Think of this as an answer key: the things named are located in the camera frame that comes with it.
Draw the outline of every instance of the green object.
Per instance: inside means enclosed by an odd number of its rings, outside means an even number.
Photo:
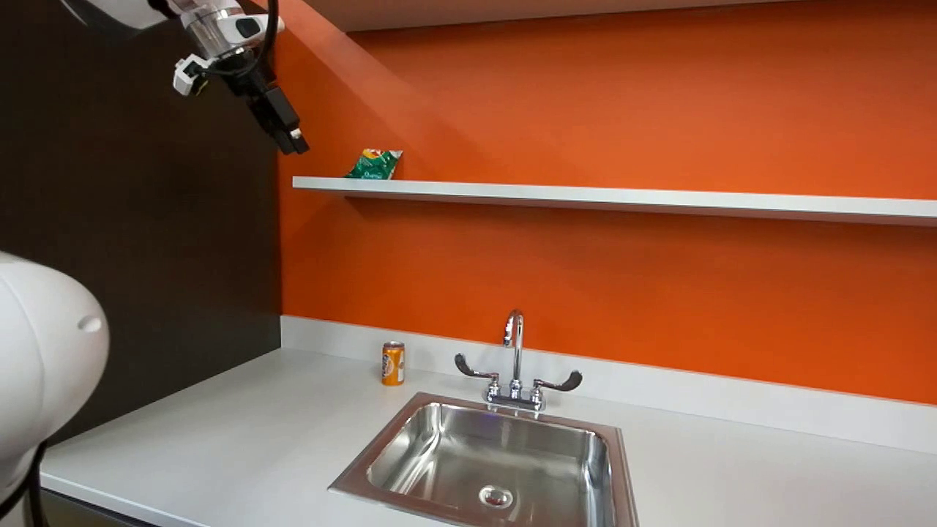
[[[391,179],[400,156],[400,150],[360,150],[360,159],[350,166],[347,179]]]

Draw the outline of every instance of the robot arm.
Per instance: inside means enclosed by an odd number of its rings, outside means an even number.
[[[306,152],[297,116],[273,81],[267,55],[281,29],[278,4],[267,14],[246,14],[236,0],[62,0],[87,29],[142,33],[177,20],[199,52],[176,62],[172,89],[199,93],[210,75],[242,97],[281,152]]]
[[[109,321],[72,277],[0,253],[0,327],[0,504],[5,504],[15,500],[34,447],[72,418],[98,384]]]

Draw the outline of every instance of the stainless steel sink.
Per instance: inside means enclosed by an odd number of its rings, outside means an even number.
[[[426,393],[331,488],[456,523],[639,523],[614,428]]]

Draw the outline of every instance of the can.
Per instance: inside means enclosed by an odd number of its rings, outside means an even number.
[[[382,386],[400,386],[406,377],[406,349],[404,343],[391,340],[391,343],[382,343],[382,351],[381,351],[381,384]]]

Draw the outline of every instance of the countertop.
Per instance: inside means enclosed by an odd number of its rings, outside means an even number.
[[[480,380],[278,349],[62,446],[44,485],[152,523],[437,523],[328,482],[415,396]],[[719,418],[554,396],[554,415],[614,425],[641,527],[928,527],[937,456]]]

